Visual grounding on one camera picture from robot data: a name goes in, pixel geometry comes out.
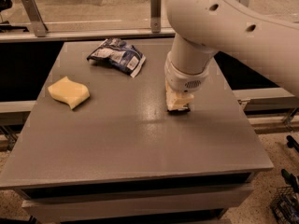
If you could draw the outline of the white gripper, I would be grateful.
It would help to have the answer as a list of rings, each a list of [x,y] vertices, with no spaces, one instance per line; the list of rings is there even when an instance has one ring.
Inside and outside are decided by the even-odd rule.
[[[176,110],[187,106],[208,75],[207,65],[199,74],[186,74],[179,71],[171,62],[171,54],[167,54],[165,66],[166,105],[168,110]]]

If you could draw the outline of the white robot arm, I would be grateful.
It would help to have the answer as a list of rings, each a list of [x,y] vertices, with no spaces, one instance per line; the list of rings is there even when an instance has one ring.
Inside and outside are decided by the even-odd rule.
[[[260,15],[249,0],[168,0],[176,32],[165,62],[166,104],[182,110],[192,101],[221,51],[299,96],[299,25]]]

